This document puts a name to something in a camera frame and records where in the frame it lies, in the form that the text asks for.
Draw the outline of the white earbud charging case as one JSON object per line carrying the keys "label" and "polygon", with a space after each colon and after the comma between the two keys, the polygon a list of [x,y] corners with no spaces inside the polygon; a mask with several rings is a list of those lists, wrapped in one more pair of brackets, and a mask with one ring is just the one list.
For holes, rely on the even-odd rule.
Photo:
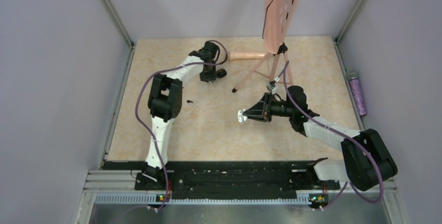
{"label": "white earbud charging case", "polygon": [[247,121],[247,119],[248,117],[243,114],[242,110],[239,110],[237,112],[237,120],[239,123],[244,123],[245,121]]}

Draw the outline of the pink music stand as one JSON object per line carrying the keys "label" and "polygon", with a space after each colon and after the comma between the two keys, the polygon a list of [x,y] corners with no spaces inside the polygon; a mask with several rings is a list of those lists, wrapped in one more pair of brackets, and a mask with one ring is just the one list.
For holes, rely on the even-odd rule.
{"label": "pink music stand", "polygon": [[[282,74],[276,74],[276,68],[280,56],[284,57],[285,62],[288,61],[288,47],[285,44],[285,38],[298,3],[299,0],[264,0],[262,39],[266,53],[264,55],[238,53],[234,56],[234,59],[259,59],[260,61],[232,89],[233,93],[236,93],[254,73],[268,78],[269,82],[279,83]],[[269,75],[259,72],[257,69],[272,56],[274,61]]]}

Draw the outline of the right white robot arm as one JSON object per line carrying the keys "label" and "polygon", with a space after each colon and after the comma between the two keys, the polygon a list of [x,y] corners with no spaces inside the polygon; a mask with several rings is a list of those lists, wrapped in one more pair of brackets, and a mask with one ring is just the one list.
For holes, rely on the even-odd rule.
{"label": "right white robot arm", "polygon": [[240,123],[246,120],[271,122],[274,116],[287,117],[295,132],[324,142],[340,151],[341,160],[325,159],[306,173],[306,183],[319,189],[327,180],[349,182],[360,191],[367,191],[397,175],[398,167],[380,134],[342,127],[308,108],[306,94],[300,86],[288,87],[285,100],[277,100],[266,92],[252,107],[238,111]]}

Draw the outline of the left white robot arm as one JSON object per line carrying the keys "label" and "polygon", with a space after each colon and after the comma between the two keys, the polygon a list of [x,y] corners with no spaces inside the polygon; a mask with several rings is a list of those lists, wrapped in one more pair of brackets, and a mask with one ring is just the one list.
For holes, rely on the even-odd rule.
{"label": "left white robot arm", "polygon": [[[208,40],[201,49],[190,52],[177,67],[157,71],[145,81],[137,98],[135,117],[147,129],[151,139],[144,165],[136,177],[136,190],[169,189],[167,150],[172,126],[182,109],[184,85],[195,76],[203,82],[214,82],[221,53],[227,53],[225,46],[217,40]],[[141,98],[149,84],[150,127],[139,115]]]}

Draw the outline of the black earbud charging case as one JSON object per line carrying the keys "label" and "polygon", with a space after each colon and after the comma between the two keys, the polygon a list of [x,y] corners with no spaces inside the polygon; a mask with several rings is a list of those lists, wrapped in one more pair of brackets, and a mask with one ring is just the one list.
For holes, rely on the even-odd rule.
{"label": "black earbud charging case", "polygon": [[225,69],[219,69],[219,70],[216,72],[216,76],[217,76],[217,78],[219,78],[219,79],[224,78],[226,75],[227,75],[227,71],[226,71]]}

